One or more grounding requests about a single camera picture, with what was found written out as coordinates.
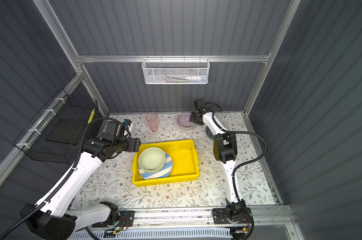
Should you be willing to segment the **yellow plastic bin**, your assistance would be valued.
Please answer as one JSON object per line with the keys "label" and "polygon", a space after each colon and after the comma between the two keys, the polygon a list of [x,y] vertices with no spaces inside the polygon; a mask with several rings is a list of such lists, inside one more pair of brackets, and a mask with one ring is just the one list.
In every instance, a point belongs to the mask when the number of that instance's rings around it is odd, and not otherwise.
{"label": "yellow plastic bin", "polygon": [[[144,180],[139,173],[139,156],[147,148],[157,147],[168,153],[173,161],[171,173],[166,178]],[[199,177],[198,155],[193,140],[181,140],[144,144],[133,158],[132,183],[137,187],[162,185],[197,180]]]}

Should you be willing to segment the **light green bowl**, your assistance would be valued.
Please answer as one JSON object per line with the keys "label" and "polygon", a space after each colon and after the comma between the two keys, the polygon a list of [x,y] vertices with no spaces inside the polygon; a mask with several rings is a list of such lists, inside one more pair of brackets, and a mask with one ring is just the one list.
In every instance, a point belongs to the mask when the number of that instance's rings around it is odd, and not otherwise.
{"label": "light green bowl", "polygon": [[156,173],[161,170],[166,162],[166,155],[163,150],[157,147],[145,149],[139,156],[139,167],[147,173]]}

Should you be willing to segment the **pink plastic cup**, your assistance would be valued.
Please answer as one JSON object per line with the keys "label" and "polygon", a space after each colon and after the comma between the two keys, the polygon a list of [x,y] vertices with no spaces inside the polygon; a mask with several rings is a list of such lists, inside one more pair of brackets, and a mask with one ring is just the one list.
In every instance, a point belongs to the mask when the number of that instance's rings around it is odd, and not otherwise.
{"label": "pink plastic cup", "polygon": [[157,132],[159,130],[159,120],[157,113],[147,113],[145,119],[149,129],[152,132]]}

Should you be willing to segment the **blue glazed ceramic bowl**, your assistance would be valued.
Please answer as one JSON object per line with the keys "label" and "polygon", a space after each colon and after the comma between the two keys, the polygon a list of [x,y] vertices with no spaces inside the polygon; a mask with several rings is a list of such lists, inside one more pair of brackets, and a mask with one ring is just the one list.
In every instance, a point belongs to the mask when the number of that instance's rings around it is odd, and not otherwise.
{"label": "blue glazed ceramic bowl", "polygon": [[205,133],[207,135],[207,137],[210,139],[210,140],[214,140],[214,134],[211,132],[211,130],[209,129],[209,127],[206,127],[205,128]]}

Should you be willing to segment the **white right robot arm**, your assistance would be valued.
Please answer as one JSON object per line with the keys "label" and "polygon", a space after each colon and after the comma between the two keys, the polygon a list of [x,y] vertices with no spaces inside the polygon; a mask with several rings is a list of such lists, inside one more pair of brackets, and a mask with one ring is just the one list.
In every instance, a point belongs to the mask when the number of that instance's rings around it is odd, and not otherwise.
{"label": "white right robot arm", "polygon": [[226,182],[226,216],[230,222],[237,222],[245,215],[246,203],[240,196],[235,173],[238,153],[236,135],[230,133],[214,116],[211,106],[217,106],[217,104],[205,102],[203,99],[195,100],[195,111],[191,113],[189,121],[200,126],[206,125],[214,136],[213,155],[223,168]]}

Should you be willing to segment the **pink ceramic bowl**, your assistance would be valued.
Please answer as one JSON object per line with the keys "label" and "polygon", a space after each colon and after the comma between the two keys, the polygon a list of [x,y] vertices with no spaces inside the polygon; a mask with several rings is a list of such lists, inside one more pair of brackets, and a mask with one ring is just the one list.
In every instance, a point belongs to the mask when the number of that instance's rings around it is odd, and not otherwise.
{"label": "pink ceramic bowl", "polygon": [[182,113],[177,118],[177,124],[180,129],[188,131],[196,127],[196,124],[190,121],[191,113]]}

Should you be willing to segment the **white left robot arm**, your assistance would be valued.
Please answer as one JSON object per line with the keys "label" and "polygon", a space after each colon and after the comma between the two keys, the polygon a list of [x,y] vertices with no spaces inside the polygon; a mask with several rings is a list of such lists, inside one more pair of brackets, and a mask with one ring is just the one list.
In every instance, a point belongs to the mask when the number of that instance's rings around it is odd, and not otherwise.
{"label": "white left robot arm", "polygon": [[83,133],[73,164],[41,199],[20,212],[22,222],[44,240],[66,240],[72,233],[94,224],[113,228],[122,220],[118,206],[108,201],[79,211],[68,209],[83,184],[106,160],[122,152],[139,151],[141,140],[132,138],[130,120],[99,118],[92,123],[99,121],[107,122],[101,137],[86,139]]}

